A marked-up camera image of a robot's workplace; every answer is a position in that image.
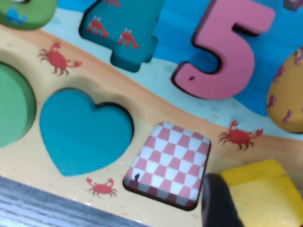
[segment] pink number 5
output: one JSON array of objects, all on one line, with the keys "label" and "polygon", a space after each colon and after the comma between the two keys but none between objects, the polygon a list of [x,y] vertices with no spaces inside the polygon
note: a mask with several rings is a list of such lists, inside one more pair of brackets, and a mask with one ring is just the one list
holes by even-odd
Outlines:
[{"label": "pink number 5", "polygon": [[212,0],[194,35],[193,44],[212,52],[220,61],[215,74],[201,72],[188,62],[172,76],[183,91],[204,99],[224,99],[249,83],[255,61],[249,44],[233,32],[234,26],[255,35],[268,31],[275,12],[251,0]]}]

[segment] red and white checkered pattern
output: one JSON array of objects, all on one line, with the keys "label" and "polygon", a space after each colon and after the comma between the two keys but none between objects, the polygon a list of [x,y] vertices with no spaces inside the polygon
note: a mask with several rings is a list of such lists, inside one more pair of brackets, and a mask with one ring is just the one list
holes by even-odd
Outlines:
[{"label": "red and white checkered pattern", "polygon": [[183,207],[197,203],[210,140],[169,122],[158,124],[124,177],[143,194]]}]

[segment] number 4 puzzle piece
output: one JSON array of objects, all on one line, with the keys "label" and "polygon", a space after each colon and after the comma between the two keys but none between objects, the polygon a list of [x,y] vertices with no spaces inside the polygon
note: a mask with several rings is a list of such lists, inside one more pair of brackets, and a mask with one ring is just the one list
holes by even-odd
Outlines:
[{"label": "number 4 puzzle piece", "polygon": [[113,65],[137,72],[155,52],[157,39],[153,33],[163,3],[164,0],[99,0],[86,10],[80,35],[111,49]]}]

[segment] teal heart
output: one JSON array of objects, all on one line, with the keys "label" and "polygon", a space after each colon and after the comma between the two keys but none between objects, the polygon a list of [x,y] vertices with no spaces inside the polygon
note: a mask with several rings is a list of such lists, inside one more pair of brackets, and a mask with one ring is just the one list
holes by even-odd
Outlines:
[{"label": "teal heart", "polygon": [[130,114],[114,103],[95,105],[86,93],[65,89],[44,104],[40,130],[64,176],[90,173],[115,162],[133,138]]}]

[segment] red crab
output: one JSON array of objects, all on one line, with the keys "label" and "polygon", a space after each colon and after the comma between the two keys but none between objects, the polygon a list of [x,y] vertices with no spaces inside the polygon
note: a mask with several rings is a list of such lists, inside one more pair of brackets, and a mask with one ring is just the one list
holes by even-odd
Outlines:
[{"label": "red crab", "polygon": [[64,72],[66,72],[66,75],[69,74],[67,68],[76,68],[81,66],[80,61],[72,61],[67,60],[61,53],[59,53],[58,49],[61,48],[60,42],[56,42],[52,45],[51,50],[48,52],[47,50],[43,49],[43,53],[39,54],[38,57],[42,57],[41,61],[47,60],[51,65],[55,67],[55,71],[53,73],[57,73],[58,69],[61,69],[62,75]]},{"label": "red crab", "polygon": [[263,129],[258,129],[256,130],[255,134],[252,134],[251,132],[246,132],[240,129],[233,129],[233,127],[238,125],[238,121],[235,120],[231,123],[230,127],[229,127],[229,132],[223,132],[220,134],[220,136],[222,136],[219,140],[223,141],[223,145],[230,141],[232,143],[238,144],[239,145],[239,150],[242,150],[242,144],[245,144],[246,148],[244,150],[246,150],[249,147],[249,144],[251,146],[254,145],[254,143],[251,141],[252,139],[262,135],[263,133]]},{"label": "red crab", "polygon": [[97,184],[97,183],[92,183],[92,179],[90,179],[89,177],[86,178],[86,181],[92,186],[92,188],[90,189],[90,191],[93,191],[93,195],[97,194],[99,195],[101,194],[110,194],[110,196],[114,195],[116,196],[116,189],[113,189],[114,186],[114,180],[112,178],[109,178],[108,182],[110,183],[110,185],[108,185],[107,183],[105,184]]}]

